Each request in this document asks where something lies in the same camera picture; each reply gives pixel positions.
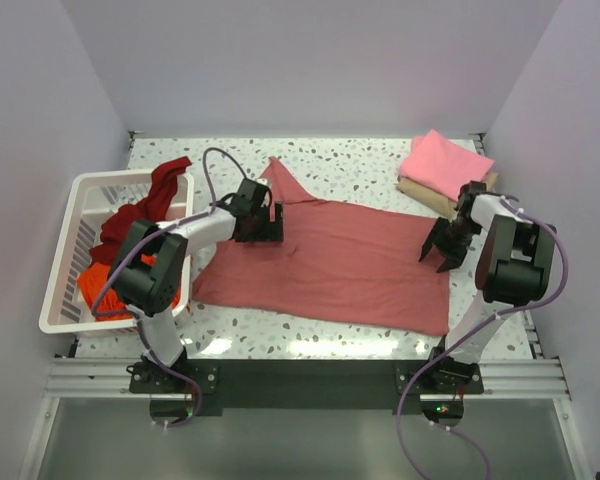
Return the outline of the dusty red t-shirt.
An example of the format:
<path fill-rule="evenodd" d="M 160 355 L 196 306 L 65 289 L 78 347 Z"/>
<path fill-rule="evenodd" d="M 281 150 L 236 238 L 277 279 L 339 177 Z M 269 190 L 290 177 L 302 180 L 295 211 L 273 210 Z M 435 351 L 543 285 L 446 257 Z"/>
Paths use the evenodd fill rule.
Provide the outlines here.
<path fill-rule="evenodd" d="M 277 158 L 262 175 L 284 207 L 283 241 L 218 244 L 193 283 L 197 301 L 448 333 L 449 276 L 439 255 L 419 259 L 433 219 L 319 199 Z"/>

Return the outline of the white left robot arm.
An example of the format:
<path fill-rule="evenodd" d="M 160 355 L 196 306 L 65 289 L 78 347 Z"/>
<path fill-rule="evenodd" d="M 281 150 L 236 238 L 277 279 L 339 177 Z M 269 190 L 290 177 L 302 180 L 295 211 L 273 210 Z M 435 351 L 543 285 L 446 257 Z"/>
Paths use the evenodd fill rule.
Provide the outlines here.
<path fill-rule="evenodd" d="M 200 213 L 161 223 L 135 221 L 114 260 L 104 290 L 114 291 L 135 320 L 149 360 L 182 379 L 173 368 L 185 350 L 172 301 L 184 282 L 185 260 L 222 243 L 280 243 L 283 205 L 264 178 L 241 181 L 236 192 L 214 199 Z"/>

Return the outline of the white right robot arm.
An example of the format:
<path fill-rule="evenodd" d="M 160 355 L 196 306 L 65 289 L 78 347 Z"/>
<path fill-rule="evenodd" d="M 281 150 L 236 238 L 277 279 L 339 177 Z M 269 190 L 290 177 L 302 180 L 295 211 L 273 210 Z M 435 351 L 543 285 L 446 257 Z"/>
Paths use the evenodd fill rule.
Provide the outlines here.
<path fill-rule="evenodd" d="M 554 252 L 564 253 L 557 229 L 528 216 L 518 199 L 489 192 L 471 181 L 460 189 L 455 216 L 438 218 L 421 248 L 420 260 L 435 249 L 443 258 L 439 273 L 460 267 L 473 237 L 487 234 L 473 278 L 476 295 L 460 323 L 430 354 L 422 381 L 466 384 L 478 375 L 478 362 L 495 333 L 513 314 L 555 299 L 546 297 Z"/>

